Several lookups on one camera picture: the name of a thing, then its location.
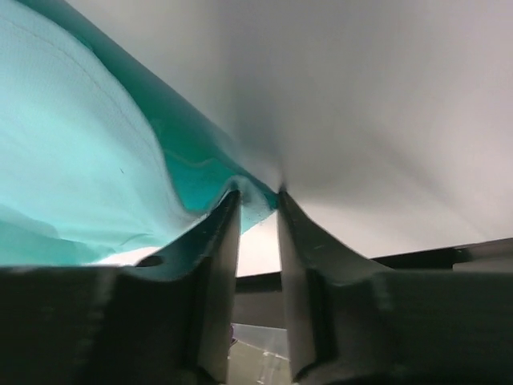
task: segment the teal cloth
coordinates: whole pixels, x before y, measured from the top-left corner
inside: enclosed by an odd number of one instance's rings
[[[269,190],[176,122],[150,124],[86,45],[2,0],[0,264],[164,246],[230,188],[243,191],[245,229],[272,212]]]

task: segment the turquoise fabric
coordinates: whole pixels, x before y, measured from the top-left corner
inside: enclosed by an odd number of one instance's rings
[[[199,112],[139,106],[90,47],[0,2],[0,263],[77,265],[164,246],[231,188],[243,191],[244,229],[273,211],[273,193],[224,155],[216,128],[189,129]]]

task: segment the clear plastic object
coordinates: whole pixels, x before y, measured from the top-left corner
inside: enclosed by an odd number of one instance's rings
[[[228,385],[289,385],[287,330],[234,325]]]

